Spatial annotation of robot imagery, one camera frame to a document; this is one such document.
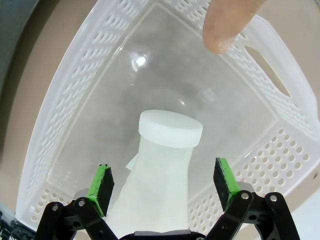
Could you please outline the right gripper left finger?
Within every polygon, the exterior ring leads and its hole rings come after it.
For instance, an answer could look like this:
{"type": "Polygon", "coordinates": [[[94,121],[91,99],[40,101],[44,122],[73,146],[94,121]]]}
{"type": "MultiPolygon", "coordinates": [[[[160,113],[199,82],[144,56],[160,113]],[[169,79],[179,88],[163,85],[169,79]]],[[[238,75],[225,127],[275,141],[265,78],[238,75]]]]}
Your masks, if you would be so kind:
{"type": "Polygon", "coordinates": [[[103,219],[114,185],[111,167],[99,165],[86,196],[74,199],[68,205],[57,201],[46,205],[36,239],[73,240],[77,231],[85,230],[92,240],[116,240],[116,235],[103,219]]]}

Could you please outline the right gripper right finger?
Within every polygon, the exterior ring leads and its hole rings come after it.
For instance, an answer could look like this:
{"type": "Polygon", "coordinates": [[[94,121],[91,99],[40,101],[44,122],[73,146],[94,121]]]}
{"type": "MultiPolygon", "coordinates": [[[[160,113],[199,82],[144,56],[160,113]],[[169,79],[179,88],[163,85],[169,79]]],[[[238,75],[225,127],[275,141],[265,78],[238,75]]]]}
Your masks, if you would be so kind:
{"type": "Polygon", "coordinates": [[[207,240],[233,240],[243,224],[254,225],[262,240],[299,240],[300,236],[284,196],[264,197],[240,189],[225,158],[217,157],[213,182],[223,214],[206,235],[207,240]]]}

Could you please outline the person left hand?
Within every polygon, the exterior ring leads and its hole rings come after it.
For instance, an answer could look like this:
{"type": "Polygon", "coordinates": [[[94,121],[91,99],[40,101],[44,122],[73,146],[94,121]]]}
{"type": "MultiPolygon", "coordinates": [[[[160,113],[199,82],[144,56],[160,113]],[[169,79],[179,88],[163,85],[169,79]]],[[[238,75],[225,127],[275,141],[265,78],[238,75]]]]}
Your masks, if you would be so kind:
{"type": "Polygon", "coordinates": [[[202,28],[206,48],[215,54],[226,52],[264,3],[264,0],[212,0],[202,28]]]}

